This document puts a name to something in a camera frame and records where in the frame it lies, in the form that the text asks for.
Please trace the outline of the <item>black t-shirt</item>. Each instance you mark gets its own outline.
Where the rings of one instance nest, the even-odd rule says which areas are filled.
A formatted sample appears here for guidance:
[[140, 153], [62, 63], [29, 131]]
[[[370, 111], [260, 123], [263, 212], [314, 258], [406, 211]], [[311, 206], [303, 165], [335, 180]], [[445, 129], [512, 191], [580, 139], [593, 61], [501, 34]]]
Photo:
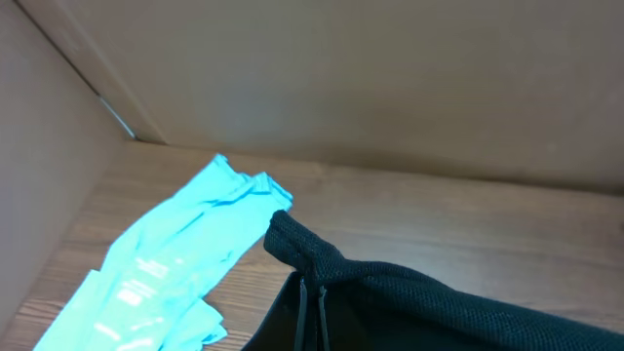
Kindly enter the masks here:
[[325, 351], [325, 286], [340, 297], [340, 350], [623, 351], [620, 333], [460, 292], [404, 266], [348, 259], [284, 211], [263, 246], [304, 278], [304, 350]]

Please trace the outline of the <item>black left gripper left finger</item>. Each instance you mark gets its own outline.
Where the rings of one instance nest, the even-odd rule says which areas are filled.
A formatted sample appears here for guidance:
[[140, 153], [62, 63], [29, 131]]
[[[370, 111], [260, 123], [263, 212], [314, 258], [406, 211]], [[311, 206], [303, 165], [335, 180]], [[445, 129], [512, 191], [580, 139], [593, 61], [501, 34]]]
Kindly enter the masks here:
[[292, 273], [242, 351], [303, 351], [307, 315], [304, 278]]

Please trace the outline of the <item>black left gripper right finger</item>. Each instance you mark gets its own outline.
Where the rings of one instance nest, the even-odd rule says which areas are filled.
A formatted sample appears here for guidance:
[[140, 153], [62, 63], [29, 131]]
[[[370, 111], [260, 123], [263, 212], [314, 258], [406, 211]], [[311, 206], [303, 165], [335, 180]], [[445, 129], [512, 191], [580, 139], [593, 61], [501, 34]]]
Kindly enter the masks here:
[[340, 297], [325, 286], [319, 291], [320, 329], [325, 351], [339, 351]]

